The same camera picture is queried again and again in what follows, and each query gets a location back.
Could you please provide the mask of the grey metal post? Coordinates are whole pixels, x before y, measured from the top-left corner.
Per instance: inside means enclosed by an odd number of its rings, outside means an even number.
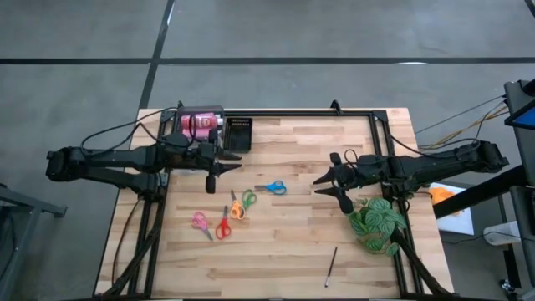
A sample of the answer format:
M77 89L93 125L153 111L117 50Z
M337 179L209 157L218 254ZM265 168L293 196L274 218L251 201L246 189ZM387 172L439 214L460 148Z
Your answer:
M522 241L527 273L532 285L532 289L524 293L521 300L535 301L535 190L524 186L512 186L509 191Z

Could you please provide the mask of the orange-handled scissors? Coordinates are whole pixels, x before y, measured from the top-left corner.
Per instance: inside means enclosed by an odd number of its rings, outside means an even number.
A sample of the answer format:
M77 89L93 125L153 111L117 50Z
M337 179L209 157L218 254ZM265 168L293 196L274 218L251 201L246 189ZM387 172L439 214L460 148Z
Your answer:
M231 218L242 220L245 217L245 209L242 204L237 200L234 190L231 190L232 208L230 211Z

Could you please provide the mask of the pink-handled scissors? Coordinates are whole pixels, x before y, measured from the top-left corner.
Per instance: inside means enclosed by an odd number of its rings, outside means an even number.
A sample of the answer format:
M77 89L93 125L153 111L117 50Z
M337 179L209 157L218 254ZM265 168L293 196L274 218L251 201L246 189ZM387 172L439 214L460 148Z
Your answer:
M195 212L193 214L193 217L191 219L191 225L194 228L201 230L210 241L213 240L213 237L209 231L208 221L206 219L206 216L202 212Z

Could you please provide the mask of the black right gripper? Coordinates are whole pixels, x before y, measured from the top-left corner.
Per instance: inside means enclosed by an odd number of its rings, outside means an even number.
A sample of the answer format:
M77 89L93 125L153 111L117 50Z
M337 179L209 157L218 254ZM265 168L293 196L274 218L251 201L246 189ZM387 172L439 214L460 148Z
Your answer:
M347 191L375 184L379 181L377 168L379 167L379 157L373 155L361 156L355 164L343 163L339 153L331 153L330 160L333 163L331 169L314 184L333 182L334 186L315 190L316 194L336 197L342 213L352 213L354 211L353 201L347 196Z

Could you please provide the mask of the white board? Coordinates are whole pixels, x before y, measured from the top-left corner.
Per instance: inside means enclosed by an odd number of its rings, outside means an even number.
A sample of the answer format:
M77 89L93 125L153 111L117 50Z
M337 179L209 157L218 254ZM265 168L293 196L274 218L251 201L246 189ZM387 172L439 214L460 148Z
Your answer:
M444 187L450 191L455 192L456 194L461 193L465 188L460 188L457 186L449 186L440 183L432 183L431 187ZM474 227L471 216L471 209L466 208L459 212L452 213L449 216L441 217L436 220L437 226L441 231L454 232L466 235L474 235Z

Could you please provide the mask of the black equipment cart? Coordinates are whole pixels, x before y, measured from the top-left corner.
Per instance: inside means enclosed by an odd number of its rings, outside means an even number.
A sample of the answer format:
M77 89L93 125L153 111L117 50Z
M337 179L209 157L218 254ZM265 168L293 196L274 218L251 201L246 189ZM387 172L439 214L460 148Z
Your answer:
M535 100L535 96L529 96L522 91L524 84L527 84L526 80L506 82L504 84L507 106L511 114L516 113L532 100ZM535 130L515 128L514 133L526 172L527 183L529 186L535 186Z

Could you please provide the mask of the black caster wheel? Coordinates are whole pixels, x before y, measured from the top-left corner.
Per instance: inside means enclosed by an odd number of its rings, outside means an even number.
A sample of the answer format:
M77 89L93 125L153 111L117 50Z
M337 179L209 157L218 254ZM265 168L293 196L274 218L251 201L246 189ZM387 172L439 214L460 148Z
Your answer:
M517 301L517 283L516 282L510 282L508 279L501 279L499 281L499 285L503 292L505 293L505 296L507 298L507 301Z

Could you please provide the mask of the blue screen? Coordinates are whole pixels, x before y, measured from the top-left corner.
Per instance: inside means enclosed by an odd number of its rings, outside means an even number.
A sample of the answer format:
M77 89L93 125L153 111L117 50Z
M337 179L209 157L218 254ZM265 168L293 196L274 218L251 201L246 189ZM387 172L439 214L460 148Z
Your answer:
M518 111L506 118L504 124L516 128L535 130L535 107L524 112Z

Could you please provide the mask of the clear plastic bin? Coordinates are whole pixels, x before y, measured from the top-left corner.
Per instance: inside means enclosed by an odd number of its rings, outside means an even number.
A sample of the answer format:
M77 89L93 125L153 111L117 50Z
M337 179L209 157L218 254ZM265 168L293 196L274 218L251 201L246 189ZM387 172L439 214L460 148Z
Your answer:
M170 168L176 174L208 174L206 170L203 169L203 165L200 164L200 156L197 154L197 144L200 141L187 140L184 135L173 135L169 138L178 138L179 141L173 141L172 145L169 145L168 149L170 151L168 163ZM217 176L219 174L219 164L220 162L220 150L221 144L218 138L219 151L217 154Z

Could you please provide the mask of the grey metal stand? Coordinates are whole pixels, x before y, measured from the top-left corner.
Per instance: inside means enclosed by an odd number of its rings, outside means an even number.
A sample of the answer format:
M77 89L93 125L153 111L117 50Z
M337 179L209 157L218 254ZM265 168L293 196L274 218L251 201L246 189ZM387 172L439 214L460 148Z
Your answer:
M49 202L41 201L37 198L12 191L3 184L0 184L0 201L9 203L9 206L0 206L0 221L12 221L14 212L28 214L28 219L21 233L17 234L15 223L12 222L13 230L13 250L9 259L0 272L0 301L7 301L9 294L13 291L15 280L23 265L24 256L29 247L29 243L37 226L38 219L42 213L50 213L54 217L64 217L67 211L66 206L57 206Z

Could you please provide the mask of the white power adapter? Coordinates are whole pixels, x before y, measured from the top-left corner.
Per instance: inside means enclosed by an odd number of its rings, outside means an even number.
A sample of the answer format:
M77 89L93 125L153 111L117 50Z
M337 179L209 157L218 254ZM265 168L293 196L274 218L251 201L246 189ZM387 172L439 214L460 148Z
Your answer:
M522 241L517 221L486 227L483 236L492 246L515 244Z

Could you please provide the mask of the orange object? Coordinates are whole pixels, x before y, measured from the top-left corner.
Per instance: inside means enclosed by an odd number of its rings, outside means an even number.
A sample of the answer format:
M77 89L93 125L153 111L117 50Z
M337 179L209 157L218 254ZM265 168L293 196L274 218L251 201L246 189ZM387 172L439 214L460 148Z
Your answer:
M445 201L450 197L453 197L456 194L455 192L441 186L430 188L429 193L431 194L431 203L433 206Z

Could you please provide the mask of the red-handled scissors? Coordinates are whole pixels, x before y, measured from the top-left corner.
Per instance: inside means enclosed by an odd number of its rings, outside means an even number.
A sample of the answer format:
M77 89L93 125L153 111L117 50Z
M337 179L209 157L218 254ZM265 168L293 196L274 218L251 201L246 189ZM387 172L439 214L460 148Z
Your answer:
M228 223L228 212L228 206L224 206L222 220L216 227L216 236L219 240L230 236L232 233L232 229L230 228Z

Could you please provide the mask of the black mesh basket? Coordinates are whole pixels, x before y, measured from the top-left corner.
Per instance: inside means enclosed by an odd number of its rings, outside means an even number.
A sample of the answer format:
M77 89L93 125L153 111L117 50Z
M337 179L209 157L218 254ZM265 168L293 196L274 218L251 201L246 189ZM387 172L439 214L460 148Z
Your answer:
M227 151L248 153L252 149L252 118L227 118L223 145Z

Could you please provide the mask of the dark thin paintbrush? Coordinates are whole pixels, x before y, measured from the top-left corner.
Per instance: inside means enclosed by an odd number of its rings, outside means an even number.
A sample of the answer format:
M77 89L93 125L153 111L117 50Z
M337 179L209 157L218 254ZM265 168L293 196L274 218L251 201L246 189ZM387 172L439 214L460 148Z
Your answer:
M331 276L332 276L332 271L333 271L333 268L334 268L334 261L335 261L337 252L338 252L338 246L334 248L333 256L331 257L331 261L330 261L330 264L329 264L329 270L328 270L328 273L327 273L327 276L326 276L326 279L325 279L325 282L324 282L324 287L325 288L329 287L329 282L330 282L330 279L331 279Z

